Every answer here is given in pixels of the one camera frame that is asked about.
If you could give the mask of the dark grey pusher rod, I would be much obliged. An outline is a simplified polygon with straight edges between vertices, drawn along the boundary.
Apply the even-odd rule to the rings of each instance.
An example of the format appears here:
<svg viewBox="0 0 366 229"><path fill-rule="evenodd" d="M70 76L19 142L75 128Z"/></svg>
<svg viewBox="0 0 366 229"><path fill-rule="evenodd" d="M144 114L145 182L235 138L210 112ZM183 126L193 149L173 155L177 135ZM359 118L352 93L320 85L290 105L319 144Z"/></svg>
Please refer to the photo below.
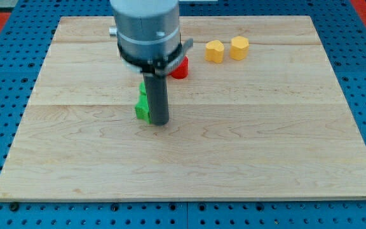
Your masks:
<svg viewBox="0 0 366 229"><path fill-rule="evenodd" d="M166 78L152 73L144 73L149 117L154 125L165 125L169 121Z"/></svg>

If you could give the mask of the grey cylindrical robot arm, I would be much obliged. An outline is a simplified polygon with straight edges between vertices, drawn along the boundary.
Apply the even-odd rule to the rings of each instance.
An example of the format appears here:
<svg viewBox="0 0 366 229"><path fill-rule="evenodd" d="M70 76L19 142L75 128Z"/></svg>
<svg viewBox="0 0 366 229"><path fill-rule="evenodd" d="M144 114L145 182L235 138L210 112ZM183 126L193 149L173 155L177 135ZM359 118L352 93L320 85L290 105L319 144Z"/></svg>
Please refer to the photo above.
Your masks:
<svg viewBox="0 0 366 229"><path fill-rule="evenodd" d="M178 0L110 0L121 58L143 75L150 121L169 121L166 76L176 70L193 39L182 42Z"/></svg>

